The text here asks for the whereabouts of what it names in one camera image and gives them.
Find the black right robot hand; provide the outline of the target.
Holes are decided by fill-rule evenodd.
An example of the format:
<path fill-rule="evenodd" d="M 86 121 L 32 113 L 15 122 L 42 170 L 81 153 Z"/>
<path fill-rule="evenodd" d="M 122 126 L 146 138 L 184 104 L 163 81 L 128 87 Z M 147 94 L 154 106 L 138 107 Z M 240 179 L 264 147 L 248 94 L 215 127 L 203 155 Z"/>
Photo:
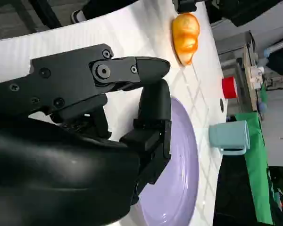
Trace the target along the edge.
<path fill-rule="evenodd" d="M 110 46 L 35 58 L 0 83 L 0 226 L 104 226 L 128 214 L 171 159 L 162 58 Z M 133 129 L 111 141 L 107 93 L 142 88 Z"/>

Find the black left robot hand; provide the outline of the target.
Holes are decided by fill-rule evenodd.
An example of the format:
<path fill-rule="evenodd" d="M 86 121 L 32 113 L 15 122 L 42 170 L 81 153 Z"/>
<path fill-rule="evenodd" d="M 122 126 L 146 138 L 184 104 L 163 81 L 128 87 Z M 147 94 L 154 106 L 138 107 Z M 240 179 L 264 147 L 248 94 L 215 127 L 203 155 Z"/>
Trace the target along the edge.
<path fill-rule="evenodd" d="M 178 14 L 195 12 L 197 10 L 195 0 L 172 0 Z"/>

